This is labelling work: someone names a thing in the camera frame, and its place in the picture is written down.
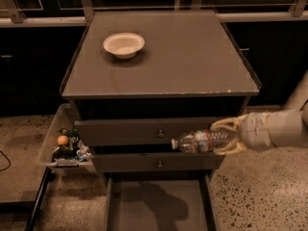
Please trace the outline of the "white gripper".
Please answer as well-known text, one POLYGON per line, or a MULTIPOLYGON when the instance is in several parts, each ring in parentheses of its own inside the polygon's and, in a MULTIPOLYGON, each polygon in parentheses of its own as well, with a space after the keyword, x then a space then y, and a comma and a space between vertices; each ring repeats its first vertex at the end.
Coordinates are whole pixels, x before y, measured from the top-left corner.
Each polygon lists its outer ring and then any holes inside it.
POLYGON ((240 139, 233 139, 223 148, 216 148, 218 155, 232 155, 246 151, 246 147, 262 151, 273 147, 270 139, 269 113, 250 113, 244 116, 228 117, 214 122, 211 131, 239 132, 240 139))

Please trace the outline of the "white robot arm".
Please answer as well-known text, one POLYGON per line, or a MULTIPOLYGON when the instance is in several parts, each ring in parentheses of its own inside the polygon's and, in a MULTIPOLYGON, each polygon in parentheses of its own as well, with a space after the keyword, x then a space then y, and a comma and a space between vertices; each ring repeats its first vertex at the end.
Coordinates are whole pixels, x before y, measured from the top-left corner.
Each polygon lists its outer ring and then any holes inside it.
POLYGON ((240 149, 264 151, 277 147, 308 147, 308 71, 303 75, 283 109, 251 112, 216 121, 211 130, 238 134, 240 149))

